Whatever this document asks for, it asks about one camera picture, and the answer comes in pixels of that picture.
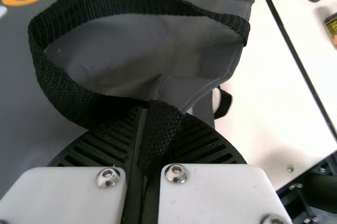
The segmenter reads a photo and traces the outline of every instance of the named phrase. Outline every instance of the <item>ribbed black plastic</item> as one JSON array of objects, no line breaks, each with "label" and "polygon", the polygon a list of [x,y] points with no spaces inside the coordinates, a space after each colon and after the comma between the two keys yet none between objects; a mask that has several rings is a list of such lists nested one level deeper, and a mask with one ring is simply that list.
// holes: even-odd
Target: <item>ribbed black plastic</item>
[{"label": "ribbed black plastic", "polygon": [[219,133],[194,116],[184,116],[182,130],[173,144],[171,162],[246,163]]},{"label": "ribbed black plastic", "polygon": [[76,139],[49,166],[117,166],[130,173],[141,107],[108,120]]}]

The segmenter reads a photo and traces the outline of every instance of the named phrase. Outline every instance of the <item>white tabletop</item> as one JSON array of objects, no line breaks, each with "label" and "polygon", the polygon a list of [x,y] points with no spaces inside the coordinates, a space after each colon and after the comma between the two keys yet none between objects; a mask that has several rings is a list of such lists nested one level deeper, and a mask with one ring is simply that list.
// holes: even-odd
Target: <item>white tabletop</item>
[{"label": "white tabletop", "polygon": [[337,50],[323,21],[337,12],[337,0],[272,0],[334,127],[337,128]]},{"label": "white tabletop", "polygon": [[277,190],[337,144],[265,0],[255,0],[250,23],[240,63],[222,86],[233,95],[232,106],[215,127],[249,164],[266,172]]}]

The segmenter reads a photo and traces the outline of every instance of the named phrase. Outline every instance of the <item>bolt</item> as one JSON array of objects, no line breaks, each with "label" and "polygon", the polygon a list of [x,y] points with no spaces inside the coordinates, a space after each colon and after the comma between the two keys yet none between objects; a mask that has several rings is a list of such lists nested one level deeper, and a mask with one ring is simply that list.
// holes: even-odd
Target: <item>bolt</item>
[{"label": "bolt", "polygon": [[107,169],[107,170],[103,171],[102,176],[104,176],[105,178],[109,178],[109,177],[112,176],[112,171]]},{"label": "bolt", "polygon": [[166,168],[165,177],[172,183],[184,183],[189,178],[189,171],[181,164],[172,164]]},{"label": "bolt", "polygon": [[294,171],[294,167],[291,164],[287,166],[287,169],[288,169],[288,172],[293,172]]},{"label": "bolt", "polygon": [[318,217],[312,218],[312,221],[315,223],[319,223],[321,220]]},{"label": "bolt", "polygon": [[261,224],[288,224],[281,216],[278,215],[267,215],[262,219]]},{"label": "bolt", "polygon": [[172,171],[173,171],[174,174],[179,174],[183,170],[179,166],[173,166]]},{"label": "bolt", "polygon": [[96,178],[97,185],[101,188],[114,186],[121,177],[120,172],[115,168],[101,170]]}]

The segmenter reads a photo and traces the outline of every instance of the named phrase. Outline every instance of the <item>small screw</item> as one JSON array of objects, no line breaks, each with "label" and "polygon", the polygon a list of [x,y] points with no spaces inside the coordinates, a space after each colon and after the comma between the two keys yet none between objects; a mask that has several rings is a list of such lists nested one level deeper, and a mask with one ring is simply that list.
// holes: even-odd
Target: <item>small screw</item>
[{"label": "small screw", "polygon": [[117,184],[121,177],[120,172],[115,168],[106,168],[101,170],[96,178],[97,185],[105,188]]},{"label": "small screw", "polygon": [[288,172],[293,172],[294,171],[294,167],[291,164],[287,166],[287,169],[288,169]]},{"label": "small screw", "polygon": [[165,177],[172,183],[184,183],[189,178],[189,171],[181,164],[173,164],[165,170]]},{"label": "small screw", "polygon": [[312,221],[316,222],[316,223],[319,223],[321,220],[318,217],[314,217],[314,218],[312,218]]},{"label": "small screw", "polygon": [[267,215],[262,219],[261,224],[288,224],[281,216],[278,215]]},{"label": "small screw", "polygon": [[303,188],[303,184],[301,184],[301,183],[294,183],[291,186],[289,186],[289,190],[293,190],[293,189],[295,189],[295,187],[302,189]]}]

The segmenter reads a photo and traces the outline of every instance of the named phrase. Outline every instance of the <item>webbing strap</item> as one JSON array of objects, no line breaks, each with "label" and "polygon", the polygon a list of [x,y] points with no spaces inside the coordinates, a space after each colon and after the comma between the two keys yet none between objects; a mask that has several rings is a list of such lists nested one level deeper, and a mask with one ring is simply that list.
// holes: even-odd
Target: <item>webbing strap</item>
[{"label": "webbing strap", "polygon": [[58,0],[29,23],[29,46],[37,81],[44,94],[62,115],[84,128],[91,128],[112,113],[125,111],[142,101],[87,90],[48,60],[44,50],[71,29],[90,20],[131,13],[206,16],[238,33],[244,45],[250,31],[249,23],[239,16],[210,12],[183,0]]}]

